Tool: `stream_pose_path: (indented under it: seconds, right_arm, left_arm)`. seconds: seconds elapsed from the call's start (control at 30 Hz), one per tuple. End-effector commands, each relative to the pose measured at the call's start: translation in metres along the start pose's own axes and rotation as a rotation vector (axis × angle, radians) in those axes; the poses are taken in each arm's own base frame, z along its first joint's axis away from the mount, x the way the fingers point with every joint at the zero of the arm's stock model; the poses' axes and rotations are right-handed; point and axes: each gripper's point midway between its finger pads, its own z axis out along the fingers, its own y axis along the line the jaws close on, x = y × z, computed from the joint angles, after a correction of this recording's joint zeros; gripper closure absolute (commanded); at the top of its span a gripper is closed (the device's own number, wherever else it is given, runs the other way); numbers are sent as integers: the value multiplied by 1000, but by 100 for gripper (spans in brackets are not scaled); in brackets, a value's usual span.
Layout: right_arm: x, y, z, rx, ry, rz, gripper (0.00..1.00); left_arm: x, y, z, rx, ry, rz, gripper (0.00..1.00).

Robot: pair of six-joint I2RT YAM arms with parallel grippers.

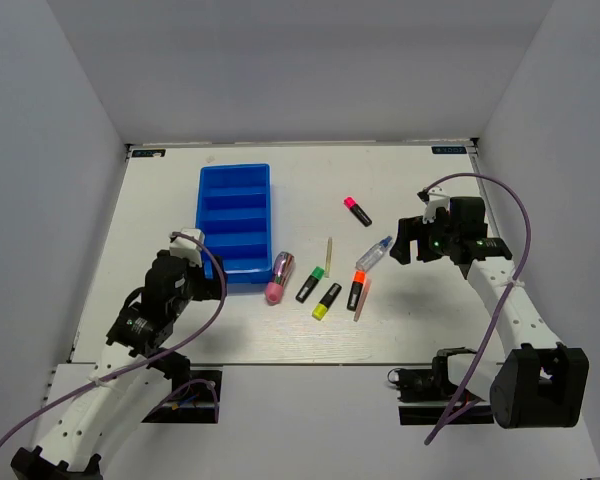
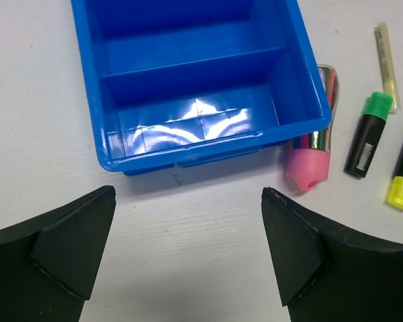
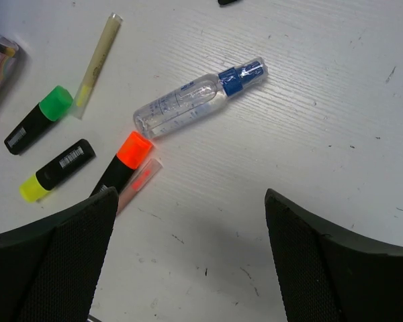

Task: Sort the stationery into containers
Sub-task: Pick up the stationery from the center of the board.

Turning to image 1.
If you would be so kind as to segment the orange refill tube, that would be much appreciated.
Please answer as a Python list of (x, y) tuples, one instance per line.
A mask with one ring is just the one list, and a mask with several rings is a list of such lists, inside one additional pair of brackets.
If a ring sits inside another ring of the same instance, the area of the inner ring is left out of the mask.
[(371, 283), (372, 283), (371, 278), (367, 277), (366, 280), (365, 280), (364, 286), (363, 286), (362, 293), (361, 293), (360, 298), (359, 298), (359, 302), (357, 304), (357, 307), (356, 307), (356, 310), (355, 310), (355, 313), (354, 313), (354, 317), (353, 317), (353, 321), (356, 322), (356, 323), (359, 321), (359, 319), (361, 317), (363, 307), (365, 305), (366, 299), (367, 299), (368, 294), (369, 294)]

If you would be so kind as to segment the yellow cap black highlighter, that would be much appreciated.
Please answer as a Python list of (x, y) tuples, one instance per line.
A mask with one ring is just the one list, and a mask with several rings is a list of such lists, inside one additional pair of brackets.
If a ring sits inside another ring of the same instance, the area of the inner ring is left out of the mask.
[(337, 299), (341, 290), (342, 286), (339, 283), (334, 282), (313, 309), (312, 317), (318, 321), (321, 321), (334, 301)]

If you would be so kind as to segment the pink cap black highlighter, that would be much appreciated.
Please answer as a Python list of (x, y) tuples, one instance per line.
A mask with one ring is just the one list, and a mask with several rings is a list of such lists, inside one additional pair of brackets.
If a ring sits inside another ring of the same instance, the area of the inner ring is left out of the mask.
[(343, 204), (364, 227), (369, 227), (372, 225), (371, 218), (354, 198), (346, 197), (343, 200)]

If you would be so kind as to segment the clear blue cap spray bottle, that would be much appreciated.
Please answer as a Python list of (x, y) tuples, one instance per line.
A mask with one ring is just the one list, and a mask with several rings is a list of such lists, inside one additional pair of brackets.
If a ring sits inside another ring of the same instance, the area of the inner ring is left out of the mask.
[(374, 244), (356, 261), (356, 269), (359, 271), (368, 272), (384, 257), (386, 252), (389, 250), (392, 241), (393, 238), (391, 236), (387, 236)]

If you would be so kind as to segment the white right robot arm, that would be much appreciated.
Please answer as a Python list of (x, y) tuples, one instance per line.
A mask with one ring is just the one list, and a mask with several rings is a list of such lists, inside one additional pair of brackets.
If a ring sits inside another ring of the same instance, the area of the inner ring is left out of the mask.
[[(589, 371), (580, 348), (566, 346), (541, 319), (526, 290), (513, 281), (515, 264), (506, 243), (488, 234), (486, 207), (479, 197), (424, 195), (423, 215), (402, 218), (390, 255), (400, 264), (443, 257), (456, 265), (481, 298), (495, 330), (502, 361), (482, 361), (468, 380), (476, 350), (446, 348), (428, 373), (396, 373), (392, 382), (411, 400), (480, 399), (490, 404), (506, 429), (562, 427), (578, 423)], [(411, 255), (415, 246), (417, 253)]]

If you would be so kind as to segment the orange cap black highlighter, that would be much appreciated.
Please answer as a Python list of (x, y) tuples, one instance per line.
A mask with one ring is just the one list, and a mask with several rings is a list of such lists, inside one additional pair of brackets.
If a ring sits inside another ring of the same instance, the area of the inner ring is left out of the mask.
[(362, 270), (357, 270), (354, 274), (351, 288), (349, 291), (348, 299), (347, 299), (347, 309), (349, 311), (355, 311), (361, 294), (363, 292), (363, 288), (366, 282), (366, 273)]

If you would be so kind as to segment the green cap black highlighter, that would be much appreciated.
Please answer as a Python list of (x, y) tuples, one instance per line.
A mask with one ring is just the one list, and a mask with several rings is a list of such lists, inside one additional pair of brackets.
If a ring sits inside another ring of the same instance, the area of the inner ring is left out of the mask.
[(325, 271), (322, 267), (316, 266), (313, 269), (313, 271), (309, 274), (309, 276), (304, 281), (304, 283), (302, 284), (301, 288), (299, 289), (298, 293), (295, 296), (295, 299), (299, 303), (304, 303), (308, 299), (308, 297), (311, 295), (311, 293), (313, 292), (315, 287), (318, 285), (320, 280), (323, 278), (324, 273), (325, 273)]

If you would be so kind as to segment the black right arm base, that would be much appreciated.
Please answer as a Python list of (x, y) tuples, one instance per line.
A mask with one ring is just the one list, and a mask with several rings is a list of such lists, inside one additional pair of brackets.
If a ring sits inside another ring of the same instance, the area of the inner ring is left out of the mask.
[[(455, 392), (453, 386), (446, 390), (446, 387), (436, 386), (433, 372), (429, 369), (394, 368), (387, 373), (387, 383), (398, 393), (401, 426), (435, 426)], [(455, 413), (476, 398), (465, 391), (451, 413)], [(467, 413), (452, 420), (451, 424), (487, 425), (494, 424), (494, 418), (490, 406), (481, 401)]]

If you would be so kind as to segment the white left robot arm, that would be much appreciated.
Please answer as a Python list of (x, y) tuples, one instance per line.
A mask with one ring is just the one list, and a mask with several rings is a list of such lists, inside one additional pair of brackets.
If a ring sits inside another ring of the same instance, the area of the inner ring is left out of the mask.
[(100, 479), (104, 461), (164, 404), (196, 396), (215, 383), (192, 374), (191, 363), (165, 342), (193, 301), (223, 303), (227, 275), (220, 257), (199, 245), (161, 250), (144, 284), (124, 300), (105, 347), (78, 394), (51, 430), (11, 460), (19, 479)]

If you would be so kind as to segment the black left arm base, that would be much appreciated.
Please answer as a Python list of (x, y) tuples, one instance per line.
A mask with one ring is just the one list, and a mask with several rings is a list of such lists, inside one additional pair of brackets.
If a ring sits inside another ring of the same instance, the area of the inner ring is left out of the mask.
[(217, 424), (223, 371), (191, 370), (186, 387), (174, 383), (173, 393), (144, 419), (145, 424)]

